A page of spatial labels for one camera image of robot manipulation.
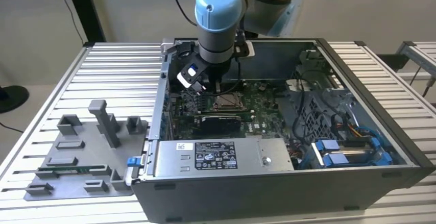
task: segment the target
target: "power supply label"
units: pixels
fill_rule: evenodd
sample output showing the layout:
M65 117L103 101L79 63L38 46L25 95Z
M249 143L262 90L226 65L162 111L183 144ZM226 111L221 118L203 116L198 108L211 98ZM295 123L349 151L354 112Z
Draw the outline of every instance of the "power supply label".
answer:
M237 169L234 142L195 142L195 169Z

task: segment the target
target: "gray floor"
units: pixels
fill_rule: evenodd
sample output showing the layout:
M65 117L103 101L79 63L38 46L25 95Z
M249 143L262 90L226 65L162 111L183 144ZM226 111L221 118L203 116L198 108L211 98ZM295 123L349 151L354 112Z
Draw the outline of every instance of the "gray floor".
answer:
M29 98L21 107L7 113L0 114L0 122L18 130L25 130L33 119L54 85L25 86ZM0 163L5 159L21 134L15 131L0 127Z

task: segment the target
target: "motherboard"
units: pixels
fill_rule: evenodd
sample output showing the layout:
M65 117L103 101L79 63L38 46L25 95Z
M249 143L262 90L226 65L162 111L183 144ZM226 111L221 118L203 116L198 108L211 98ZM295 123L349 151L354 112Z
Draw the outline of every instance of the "motherboard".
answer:
M283 90L283 82L242 81L230 93L218 96L198 96L189 91L173 93L173 139L289 139L290 129L275 102Z

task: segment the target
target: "yellow wire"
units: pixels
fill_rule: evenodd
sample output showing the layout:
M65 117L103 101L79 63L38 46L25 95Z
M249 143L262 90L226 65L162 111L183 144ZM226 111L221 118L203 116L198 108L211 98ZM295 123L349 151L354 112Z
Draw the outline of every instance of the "yellow wire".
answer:
M354 130L354 128L353 128L350 125L347 125L347 127L349 127L349 129L354 132L354 134L355 134L358 137L361 137L359 133Z

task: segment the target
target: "aluminum extrusion table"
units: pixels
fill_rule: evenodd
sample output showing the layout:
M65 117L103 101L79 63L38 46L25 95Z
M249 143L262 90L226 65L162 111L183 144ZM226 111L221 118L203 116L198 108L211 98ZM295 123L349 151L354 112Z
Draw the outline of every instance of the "aluminum extrusion table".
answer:
M366 46L329 43L415 145L436 164L436 110ZM23 188L57 135L62 114L93 121L94 98L121 120L151 120L161 65L159 44L95 43L82 48L41 110L0 166L0 223L146 223L135 197L26 202ZM331 212L206 223L429 223L436 221L436 173L414 187L393 190L365 211Z

